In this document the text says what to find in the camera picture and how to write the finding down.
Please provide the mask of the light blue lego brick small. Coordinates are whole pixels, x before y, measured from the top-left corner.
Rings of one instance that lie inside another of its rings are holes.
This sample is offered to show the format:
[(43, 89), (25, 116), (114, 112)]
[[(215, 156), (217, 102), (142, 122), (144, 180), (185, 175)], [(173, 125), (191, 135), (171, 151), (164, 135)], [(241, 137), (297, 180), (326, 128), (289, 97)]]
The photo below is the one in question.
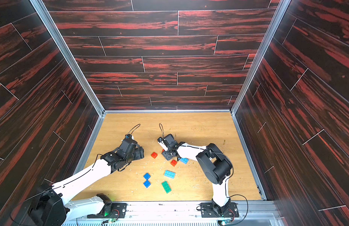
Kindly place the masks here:
[(189, 161), (189, 159), (187, 159), (187, 158), (181, 158), (181, 159), (179, 159), (179, 161), (182, 162), (182, 163), (184, 163), (184, 164), (187, 164), (188, 161)]

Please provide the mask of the light blue long lego brick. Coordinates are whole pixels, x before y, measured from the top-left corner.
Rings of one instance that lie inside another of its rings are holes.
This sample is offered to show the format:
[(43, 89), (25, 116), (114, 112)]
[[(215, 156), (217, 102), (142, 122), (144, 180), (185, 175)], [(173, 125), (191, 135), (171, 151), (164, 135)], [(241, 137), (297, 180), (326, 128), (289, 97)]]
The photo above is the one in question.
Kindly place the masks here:
[(164, 176), (168, 177), (168, 178), (171, 178), (171, 179), (174, 179), (174, 177), (176, 176), (176, 173), (172, 172), (172, 171), (169, 171), (169, 170), (165, 170)]

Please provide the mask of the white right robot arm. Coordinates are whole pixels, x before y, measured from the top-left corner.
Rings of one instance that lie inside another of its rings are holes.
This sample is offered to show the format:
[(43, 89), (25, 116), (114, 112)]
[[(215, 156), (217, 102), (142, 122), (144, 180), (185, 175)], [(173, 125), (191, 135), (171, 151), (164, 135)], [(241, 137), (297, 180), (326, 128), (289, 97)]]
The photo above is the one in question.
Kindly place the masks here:
[(185, 142), (169, 142), (159, 138), (158, 143), (163, 148), (163, 156), (167, 160), (174, 157), (178, 159), (189, 159), (199, 163), (206, 178), (213, 184), (214, 207), (218, 209), (227, 208), (231, 199), (228, 194), (226, 180), (230, 178), (233, 165), (230, 159), (213, 143), (207, 146), (193, 146)]

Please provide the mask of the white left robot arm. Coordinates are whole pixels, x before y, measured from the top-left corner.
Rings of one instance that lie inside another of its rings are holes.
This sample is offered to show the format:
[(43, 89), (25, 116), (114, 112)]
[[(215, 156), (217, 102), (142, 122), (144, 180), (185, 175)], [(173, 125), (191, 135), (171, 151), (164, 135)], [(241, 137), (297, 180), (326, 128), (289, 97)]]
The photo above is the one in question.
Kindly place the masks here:
[(134, 145), (127, 152), (116, 148), (106, 154), (98, 154), (92, 165), (65, 180), (51, 186), (41, 185), (37, 194), (29, 198), (31, 203), (27, 214), (33, 225), (61, 226), (88, 215), (118, 219), (120, 211), (104, 194), (79, 201), (72, 199), (94, 182), (115, 171), (123, 171), (132, 161), (143, 157), (144, 149), (139, 145)]

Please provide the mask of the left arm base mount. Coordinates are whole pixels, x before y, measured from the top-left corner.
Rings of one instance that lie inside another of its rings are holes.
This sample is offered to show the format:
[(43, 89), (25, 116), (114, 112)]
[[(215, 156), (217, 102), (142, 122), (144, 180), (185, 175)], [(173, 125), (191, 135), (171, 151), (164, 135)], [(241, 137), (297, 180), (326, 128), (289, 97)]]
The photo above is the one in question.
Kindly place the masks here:
[(125, 218), (127, 203), (124, 202), (113, 202), (111, 199), (104, 194), (97, 194), (97, 198), (104, 204), (100, 212), (87, 215), (87, 218), (103, 218), (103, 219), (115, 219)]

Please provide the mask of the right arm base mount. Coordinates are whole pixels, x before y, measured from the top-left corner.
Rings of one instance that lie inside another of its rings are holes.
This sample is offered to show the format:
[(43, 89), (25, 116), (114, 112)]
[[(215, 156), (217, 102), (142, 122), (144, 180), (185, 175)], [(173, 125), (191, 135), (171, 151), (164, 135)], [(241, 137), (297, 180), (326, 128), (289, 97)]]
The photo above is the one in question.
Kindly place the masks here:
[(215, 202), (202, 202), (196, 208), (202, 218), (238, 218), (239, 212), (236, 203), (228, 201), (223, 207)]

